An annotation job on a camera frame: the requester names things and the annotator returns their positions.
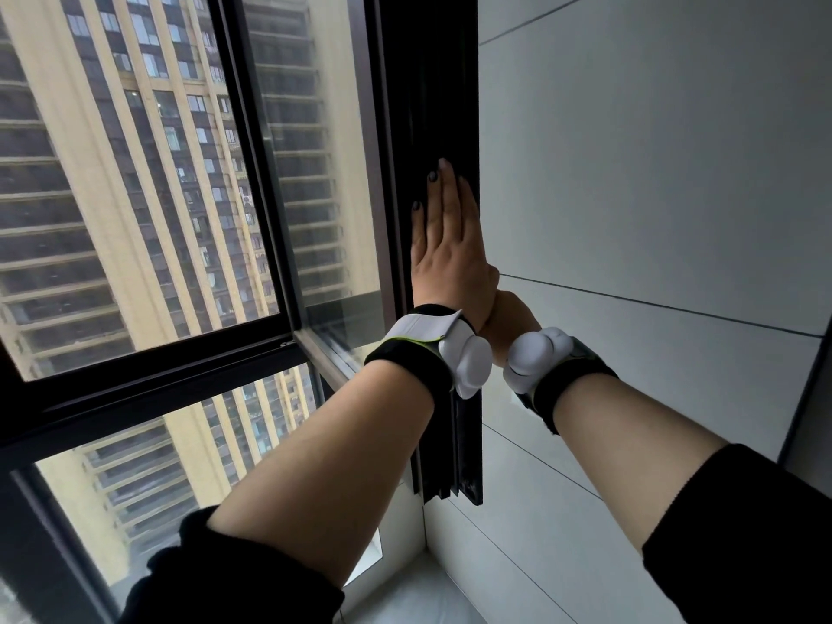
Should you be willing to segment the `person's right hand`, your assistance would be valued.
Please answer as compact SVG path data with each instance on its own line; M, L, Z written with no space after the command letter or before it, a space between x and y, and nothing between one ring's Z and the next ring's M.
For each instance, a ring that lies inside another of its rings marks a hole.
M498 290L491 312L478 335L488 341L494 365L502 368L515 340L541 328L530 308L515 293Z

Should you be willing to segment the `person's left forearm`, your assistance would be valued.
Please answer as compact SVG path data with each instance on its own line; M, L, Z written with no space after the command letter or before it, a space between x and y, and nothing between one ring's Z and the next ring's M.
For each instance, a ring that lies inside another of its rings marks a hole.
M369 363L243 478L209 528L270 546L343 588L433 409L409 371Z

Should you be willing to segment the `beige high-rise building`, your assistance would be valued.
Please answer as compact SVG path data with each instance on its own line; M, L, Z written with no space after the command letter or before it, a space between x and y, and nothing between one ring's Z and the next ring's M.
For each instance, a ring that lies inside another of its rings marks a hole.
M26 380L280 312L208 0L0 0L0 338ZM370 289L347 0L242 0L302 298ZM301 364L39 460L112 593L316 410Z

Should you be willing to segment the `black window sash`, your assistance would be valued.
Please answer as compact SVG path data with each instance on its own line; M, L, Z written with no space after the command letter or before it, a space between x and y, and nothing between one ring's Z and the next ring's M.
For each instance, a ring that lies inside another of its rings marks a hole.
M364 0L382 118L384 209L396 316L413 307L411 208L440 159L480 200L478 0ZM424 503L484 502L483 396L440 401L411 457Z

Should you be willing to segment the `person's left hand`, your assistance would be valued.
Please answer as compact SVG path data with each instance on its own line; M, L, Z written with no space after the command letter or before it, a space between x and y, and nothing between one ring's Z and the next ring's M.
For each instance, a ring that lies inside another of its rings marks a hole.
M456 176L459 231L443 231L439 163L426 178L426 253L410 253L411 286L415 306L438 304L461 311L478 331L494 300L484 300L487 257L480 210L465 178Z

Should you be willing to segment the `white black wrist tracker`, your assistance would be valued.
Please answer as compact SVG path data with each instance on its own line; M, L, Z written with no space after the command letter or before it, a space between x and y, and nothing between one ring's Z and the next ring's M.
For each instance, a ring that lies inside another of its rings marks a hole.
M556 436L557 401L574 382L593 374L618 377L582 341L554 327L519 336L508 349L504 366L507 386Z
M364 363L377 360L407 370L438 403L452 392L473 398L488 380L493 355L461 311L426 304L397 320Z

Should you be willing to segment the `black left sleeve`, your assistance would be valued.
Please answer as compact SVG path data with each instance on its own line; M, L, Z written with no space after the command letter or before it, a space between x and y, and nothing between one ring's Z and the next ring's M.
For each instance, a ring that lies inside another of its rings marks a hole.
M332 624L345 592L263 544L217 533L217 506L188 514L151 556L118 624Z

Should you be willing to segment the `black fixed window frame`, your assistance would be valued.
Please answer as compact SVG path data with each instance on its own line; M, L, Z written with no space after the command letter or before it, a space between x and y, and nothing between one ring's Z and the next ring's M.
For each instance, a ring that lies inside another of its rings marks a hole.
M246 167L253 169L255 212L265 222L270 272L278 274L279 313L206 335L148 348L95 366L26 380L0 338L0 621L116 624L120 598L95 567L48 490L39 460L172 413L230 388L307 364L321 403L356 371L393 324L390 245L385 213L382 118L371 65L364 0L347 0L369 204L361 208L360 265L370 289L345 299L302 298L275 154L267 144L263 95L242 0L208 0Z

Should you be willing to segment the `person's right forearm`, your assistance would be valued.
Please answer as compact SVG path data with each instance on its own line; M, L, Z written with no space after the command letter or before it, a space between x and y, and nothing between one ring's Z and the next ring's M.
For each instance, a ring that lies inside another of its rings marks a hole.
M571 384L553 422L639 554L685 484L728 444L605 374Z

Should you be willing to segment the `white black right wrist tracker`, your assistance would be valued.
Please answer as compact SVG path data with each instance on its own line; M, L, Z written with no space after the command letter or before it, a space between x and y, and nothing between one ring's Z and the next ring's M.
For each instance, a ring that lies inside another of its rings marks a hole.
M519 336L508 349L504 366L507 386L556 436L557 401L574 382L593 374L618 377L582 341L554 327Z

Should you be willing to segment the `black right sleeve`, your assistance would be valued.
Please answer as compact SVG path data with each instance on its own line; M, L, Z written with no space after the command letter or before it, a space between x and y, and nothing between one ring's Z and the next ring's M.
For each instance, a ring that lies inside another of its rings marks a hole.
M687 624L832 624L832 498L743 445L696 471L642 552Z

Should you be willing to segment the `white black left wrist tracker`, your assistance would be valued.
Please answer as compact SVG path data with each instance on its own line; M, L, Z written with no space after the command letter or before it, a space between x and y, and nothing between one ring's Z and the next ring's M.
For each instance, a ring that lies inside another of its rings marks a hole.
M407 370L438 403L452 392L473 398L488 380L493 355L461 311L426 304L397 320L364 363L377 360Z

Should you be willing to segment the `black sleeve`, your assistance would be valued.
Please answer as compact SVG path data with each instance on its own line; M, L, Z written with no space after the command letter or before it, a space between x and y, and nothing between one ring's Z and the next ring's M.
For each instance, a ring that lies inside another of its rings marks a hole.
M832 624L832 498L743 445L696 471L642 552L687 624Z
M217 506L188 514L151 556L118 624L332 624L345 592L263 544L217 533Z

